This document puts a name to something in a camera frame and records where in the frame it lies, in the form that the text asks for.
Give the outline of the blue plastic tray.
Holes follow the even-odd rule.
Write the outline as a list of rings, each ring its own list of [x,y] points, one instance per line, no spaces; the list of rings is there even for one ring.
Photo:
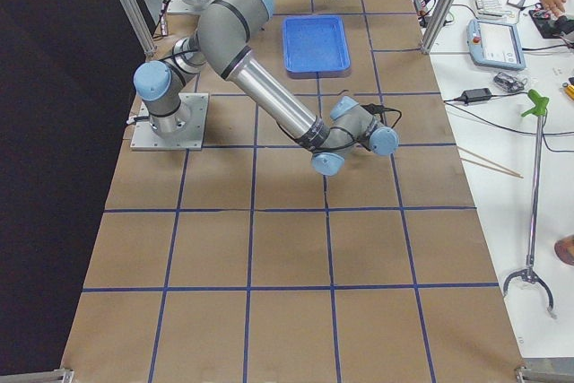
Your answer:
[[[293,78],[346,77],[351,57],[338,15],[290,16],[283,21],[283,63]]]

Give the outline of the teach pendant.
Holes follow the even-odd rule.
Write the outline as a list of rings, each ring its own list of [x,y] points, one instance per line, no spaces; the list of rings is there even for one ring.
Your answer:
[[[526,68],[515,24],[472,19],[466,35],[469,54],[476,65],[512,71]]]

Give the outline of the black adapter on side table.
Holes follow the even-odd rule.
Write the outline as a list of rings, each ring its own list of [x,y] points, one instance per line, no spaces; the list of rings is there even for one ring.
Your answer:
[[[463,101],[465,105],[487,101],[491,98],[492,93],[488,88],[465,90],[460,96],[460,100]]]

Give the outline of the wooden chopsticks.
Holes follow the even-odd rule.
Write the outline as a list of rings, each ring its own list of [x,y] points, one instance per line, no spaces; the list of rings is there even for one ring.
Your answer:
[[[502,164],[490,160],[476,152],[471,152],[470,150],[467,150],[460,146],[457,147],[457,150],[459,151],[461,161],[479,166],[481,168],[485,168],[487,170],[493,170],[511,176],[513,178],[523,178],[523,176],[519,172],[516,172],[508,167],[505,167]]]

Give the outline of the brown paper table cover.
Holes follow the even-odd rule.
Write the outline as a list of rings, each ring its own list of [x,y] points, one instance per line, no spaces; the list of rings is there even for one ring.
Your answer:
[[[400,148],[319,176],[212,69],[199,152],[121,146],[62,364],[78,382],[510,382],[517,343],[410,0],[275,0],[257,60]],[[283,21],[338,15],[351,72],[293,78]]]

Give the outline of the aluminium frame post left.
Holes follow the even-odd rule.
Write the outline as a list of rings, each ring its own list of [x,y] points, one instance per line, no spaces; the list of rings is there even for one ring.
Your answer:
[[[129,20],[135,36],[143,49],[147,59],[152,58],[157,47],[152,35],[155,31],[155,22],[151,17],[144,0],[119,0],[126,17]]]

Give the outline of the green handled reacher grabber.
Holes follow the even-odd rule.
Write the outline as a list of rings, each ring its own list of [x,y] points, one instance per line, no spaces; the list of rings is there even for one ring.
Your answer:
[[[532,285],[539,284],[545,291],[548,299],[546,311],[552,319],[557,316],[554,313],[554,297],[548,284],[535,272],[535,245],[537,233],[537,215],[539,203],[540,172],[542,162],[542,146],[544,143],[544,124],[548,113],[549,98],[542,96],[537,90],[531,89],[527,92],[527,97],[533,103],[533,107],[524,111],[521,116],[532,115],[536,117],[535,130],[535,157],[532,177],[531,211],[529,219],[529,236],[526,251],[526,263],[522,269],[510,273],[504,280],[502,291],[506,296],[509,286],[515,279],[520,279],[524,283]]]

